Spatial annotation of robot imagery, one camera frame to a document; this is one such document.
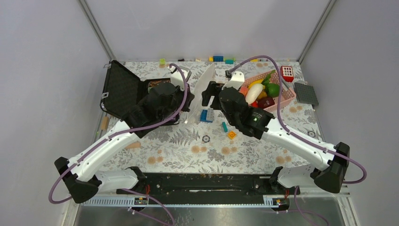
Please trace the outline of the clear zip top bag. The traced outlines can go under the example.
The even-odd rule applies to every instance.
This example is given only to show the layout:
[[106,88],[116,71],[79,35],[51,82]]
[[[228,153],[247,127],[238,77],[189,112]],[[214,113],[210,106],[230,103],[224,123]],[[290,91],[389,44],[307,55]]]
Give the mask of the clear zip top bag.
[[195,98],[190,104],[190,111],[187,113],[187,117],[184,121],[185,125],[196,124],[200,121],[200,115],[202,112],[202,92],[208,87],[210,81],[213,81],[215,77],[215,64],[211,63],[210,66],[204,71],[199,77],[197,83],[194,86],[192,94]]

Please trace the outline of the peach toy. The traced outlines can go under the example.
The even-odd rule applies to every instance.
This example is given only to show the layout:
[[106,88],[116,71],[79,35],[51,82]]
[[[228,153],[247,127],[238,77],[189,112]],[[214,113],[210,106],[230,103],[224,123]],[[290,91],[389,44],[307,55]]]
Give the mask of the peach toy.
[[243,94],[245,97],[247,96],[249,89],[246,86],[241,86],[239,89],[239,93]]

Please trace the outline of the white radish toy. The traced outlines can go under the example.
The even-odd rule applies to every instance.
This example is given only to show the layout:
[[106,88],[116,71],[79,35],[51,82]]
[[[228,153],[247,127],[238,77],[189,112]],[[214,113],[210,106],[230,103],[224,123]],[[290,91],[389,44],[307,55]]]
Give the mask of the white radish toy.
[[254,84],[247,92],[245,96],[245,101],[250,105],[256,101],[257,97],[264,90],[263,84],[257,83]]

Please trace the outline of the dark red eggplant toy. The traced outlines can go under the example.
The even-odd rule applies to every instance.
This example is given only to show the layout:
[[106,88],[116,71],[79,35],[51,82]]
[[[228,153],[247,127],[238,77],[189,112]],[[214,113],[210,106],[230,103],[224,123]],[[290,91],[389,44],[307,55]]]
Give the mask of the dark red eggplant toy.
[[275,101],[272,97],[264,97],[264,98],[260,99],[257,102],[257,104],[258,104],[259,108],[265,109],[265,108],[275,105]]

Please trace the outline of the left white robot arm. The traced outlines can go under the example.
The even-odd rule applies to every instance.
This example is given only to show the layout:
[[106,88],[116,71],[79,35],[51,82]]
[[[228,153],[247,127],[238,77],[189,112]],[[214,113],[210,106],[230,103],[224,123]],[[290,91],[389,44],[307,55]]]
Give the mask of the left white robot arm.
[[54,165],[60,176],[48,194],[52,204],[70,199],[83,203],[97,193],[130,189],[139,194],[146,181],[137,167],[123,170],[101,171],[100,168],[116,153],[135,143],[152,130],[170,124],[178,114],[189,111],[194,95],[187,82],[179,85],[164,82],[156,85],[145,96],[137,96],[125,104],[127,111],[103,137],[80,154],[69,159],[60,157]]

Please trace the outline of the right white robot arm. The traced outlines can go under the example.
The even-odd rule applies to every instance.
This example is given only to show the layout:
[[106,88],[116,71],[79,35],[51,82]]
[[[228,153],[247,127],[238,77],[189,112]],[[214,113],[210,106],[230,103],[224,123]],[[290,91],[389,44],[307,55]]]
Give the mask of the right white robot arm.
[[341,191],[349,166],[350,147],[346,143],[333,145],[290,127],[284,129],[272,113],[249,106],[237,89],[224,88],[215,81],[211,81],[201,95],[203,106],[220,110],[228,123],[245,136],[272,142],[308,162],[295,168],[277,167],[270,180],[274,193],[307,185],[316,185],[334,194]]

